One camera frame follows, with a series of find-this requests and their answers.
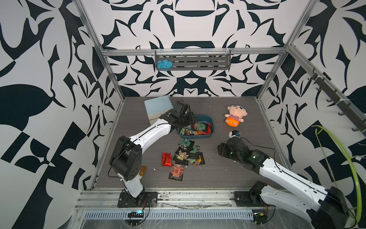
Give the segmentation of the teal label black tea bag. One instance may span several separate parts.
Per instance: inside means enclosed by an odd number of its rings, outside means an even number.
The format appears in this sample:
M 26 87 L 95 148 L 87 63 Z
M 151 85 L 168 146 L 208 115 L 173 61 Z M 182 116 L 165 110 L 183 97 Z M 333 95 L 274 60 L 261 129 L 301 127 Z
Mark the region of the teal label black tea bag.
M 197 122 L 194 124 L 194 129 L 197 132 L 204 132 L 206 130 L 206 123 Z

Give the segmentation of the pink label black tea bag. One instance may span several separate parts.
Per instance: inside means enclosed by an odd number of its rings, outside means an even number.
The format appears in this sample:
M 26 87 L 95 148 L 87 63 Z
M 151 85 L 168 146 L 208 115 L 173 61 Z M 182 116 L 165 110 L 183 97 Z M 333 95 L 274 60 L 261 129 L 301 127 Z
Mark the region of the pink label black tea bag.
M 169 179 L 183 181 L 184 171 L 184 165 L 173 164 L 170 168 Z

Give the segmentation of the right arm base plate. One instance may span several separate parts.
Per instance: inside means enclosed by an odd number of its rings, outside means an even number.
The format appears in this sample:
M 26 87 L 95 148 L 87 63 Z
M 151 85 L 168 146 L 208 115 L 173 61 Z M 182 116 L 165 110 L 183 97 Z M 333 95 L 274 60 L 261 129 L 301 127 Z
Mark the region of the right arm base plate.
M 237 207 L 269 207 L 259 193 L 251 191 L 235 191 L 234 201 Z

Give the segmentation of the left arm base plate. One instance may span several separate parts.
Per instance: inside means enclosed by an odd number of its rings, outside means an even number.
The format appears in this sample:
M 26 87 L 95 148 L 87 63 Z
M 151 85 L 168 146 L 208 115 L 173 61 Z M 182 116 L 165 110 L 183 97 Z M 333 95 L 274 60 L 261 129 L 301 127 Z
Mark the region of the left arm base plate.
M 126 190 L 120 193 L 118 208 L 142 208 L 143 206 L 155 207 L 158 200 L 157 192 L 143 190 L 138 197 L 132 197 Z

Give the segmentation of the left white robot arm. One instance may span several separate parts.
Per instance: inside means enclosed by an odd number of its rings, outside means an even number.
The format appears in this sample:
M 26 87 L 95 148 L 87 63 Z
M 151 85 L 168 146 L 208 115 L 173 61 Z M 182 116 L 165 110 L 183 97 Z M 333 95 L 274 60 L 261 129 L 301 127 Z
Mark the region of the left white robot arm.
M 137 199 L 144 191 L 139 178 L 144 152 L 160 138 L 195 121 L 190 105 L 179 100 L 173 109 L 162 114 L 150 127 L 131 137 L 121 136 L 117 140 L 109 165 L 110 170 L 123 182 L 127 194 Z

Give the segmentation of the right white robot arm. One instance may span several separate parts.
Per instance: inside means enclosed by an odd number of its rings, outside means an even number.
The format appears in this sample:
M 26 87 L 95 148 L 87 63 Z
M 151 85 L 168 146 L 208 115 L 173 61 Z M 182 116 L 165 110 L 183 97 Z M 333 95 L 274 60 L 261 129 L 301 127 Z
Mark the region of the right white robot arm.
M 336 187 L 327 189 L 278 164 L 266 153 L 250 149 L 240 137 L 232 137 L 218 147 L 218 154 L 241 164 L 245 169 L 268 178 L 286 191 L 264 182 L 256 182 L 236 203 L 253 204 L 261 201 L 284 209 L 309 221 L 315 229 L 344 229 L 353 214 L 346 206 L 345 196 Z

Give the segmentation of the teal plastic storage box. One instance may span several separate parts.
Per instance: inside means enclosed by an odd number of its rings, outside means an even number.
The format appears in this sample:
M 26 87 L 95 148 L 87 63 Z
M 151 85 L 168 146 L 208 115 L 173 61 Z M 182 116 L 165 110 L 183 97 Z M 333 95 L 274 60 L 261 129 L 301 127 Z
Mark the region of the teal plastic storage box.
M 181 134 L 182 128 L 179 128 L 178 129 L 179 136 L 184 139 L 210 138 L 214 133 L 214 123 L 212 118 L 208 115 L 202 115 L 202 114 L 196 115 L 195 118 L 197 122 L 202 122 L 209 125 L 209 127 L 207 128 L 207 133 L 203 133 L 202 135 L 187 135 L 187 134 L 183 135 Z

